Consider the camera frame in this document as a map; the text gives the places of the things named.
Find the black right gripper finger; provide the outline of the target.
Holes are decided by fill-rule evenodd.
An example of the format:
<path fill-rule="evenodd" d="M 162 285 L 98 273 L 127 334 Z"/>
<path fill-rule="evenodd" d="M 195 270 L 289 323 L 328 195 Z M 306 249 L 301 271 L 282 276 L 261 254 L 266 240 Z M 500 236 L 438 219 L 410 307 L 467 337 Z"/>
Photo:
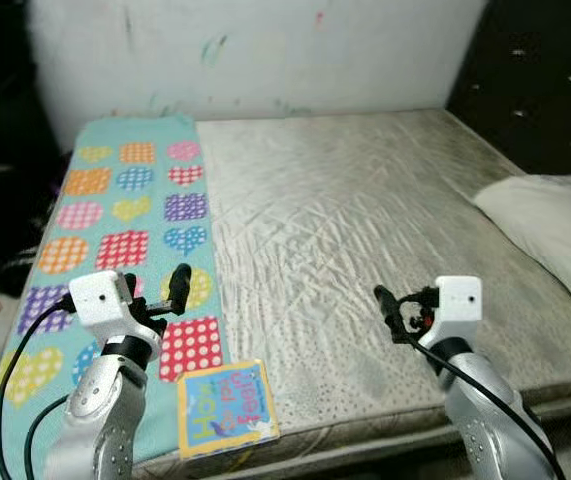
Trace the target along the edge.
<path fill-rule="evenodd" d="M 384 323 L 389 326 L 394 343 L 407 342 L 407 329 L 405 329 L 403 316 L 400 314 L 400 301 L 389 291 L 385 285 L 376 285 L 373 294 L 378 302 Z"/>

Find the yellow and blue picture book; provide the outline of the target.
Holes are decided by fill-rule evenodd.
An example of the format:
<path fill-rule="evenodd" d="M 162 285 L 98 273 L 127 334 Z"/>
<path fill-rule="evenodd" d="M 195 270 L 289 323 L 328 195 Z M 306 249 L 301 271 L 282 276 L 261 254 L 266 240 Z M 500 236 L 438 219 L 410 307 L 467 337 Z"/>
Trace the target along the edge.
<path fill-rule="evenodd" d="M 258 358 L 177 379 L 177 453 L 183 460 L 279 438 L 279 413 Z"/>

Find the white printed pillow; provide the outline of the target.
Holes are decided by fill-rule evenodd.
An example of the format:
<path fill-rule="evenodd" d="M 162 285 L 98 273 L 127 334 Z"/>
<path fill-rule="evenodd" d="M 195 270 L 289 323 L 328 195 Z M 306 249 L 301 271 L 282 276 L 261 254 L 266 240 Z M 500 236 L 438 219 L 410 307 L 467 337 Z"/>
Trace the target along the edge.
<path fill-rule="evenodd" d="M 472 204 L 571 294 L 571 175 L 513 175 L 483 187 Z"/>

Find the teal blanket with coloured shapes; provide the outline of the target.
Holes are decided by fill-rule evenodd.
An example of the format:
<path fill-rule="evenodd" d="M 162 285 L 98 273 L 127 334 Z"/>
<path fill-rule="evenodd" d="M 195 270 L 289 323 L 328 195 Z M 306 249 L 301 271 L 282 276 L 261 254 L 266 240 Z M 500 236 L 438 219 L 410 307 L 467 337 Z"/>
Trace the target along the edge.
<path fill-rule="evenodd" d="M 78 317 L 51 311 L 71 280 L 99 270 L 134 274 L 135 293 L 149 302 L 169 297 L 172 270 L 181 262 L 193 270 L 185 314 L 169 317 L 147 367 L 134 461 L 174 453 L 184 442 L 188 430 L 180 416 L 188 404 L 179 394 L 181 376 L 229 361 L 208 183 L 188 116 L 112 116 L 79 133 L 1 355 L 7 362 L 23 348 L 3 399 L 3 454 L 15 479 L 23 479 L 30 421 L 48 403 L 69 396 L 101 351 Z"/>

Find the white grey-speckled quilted mattress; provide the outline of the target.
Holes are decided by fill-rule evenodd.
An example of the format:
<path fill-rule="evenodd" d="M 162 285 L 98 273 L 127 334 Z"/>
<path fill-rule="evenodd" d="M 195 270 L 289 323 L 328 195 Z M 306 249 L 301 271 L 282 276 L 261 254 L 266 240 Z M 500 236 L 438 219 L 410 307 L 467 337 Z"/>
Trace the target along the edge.
<path fill-rule="evenodd" d="M 138 480 L 464 477 L 430 366 L 398 346 L 372 289 L 441 275 L 483 283 L 473 347 L 521 392 L 571 480 L 571 294 L 472 197 L 515 165 L 442 110 L 197 125 L 231 360 L 265 365 L 282 434 Z"/>

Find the black tufted headboard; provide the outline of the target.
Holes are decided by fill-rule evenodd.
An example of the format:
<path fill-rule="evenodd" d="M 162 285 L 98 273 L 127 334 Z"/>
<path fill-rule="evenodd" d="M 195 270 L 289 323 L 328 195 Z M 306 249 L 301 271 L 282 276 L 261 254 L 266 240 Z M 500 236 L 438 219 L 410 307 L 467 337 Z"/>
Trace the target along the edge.
<path fill-rule="evenodd" d="M 523 172 L 571 175 L 571 0 L 487 0 L 448 110 Z"/>

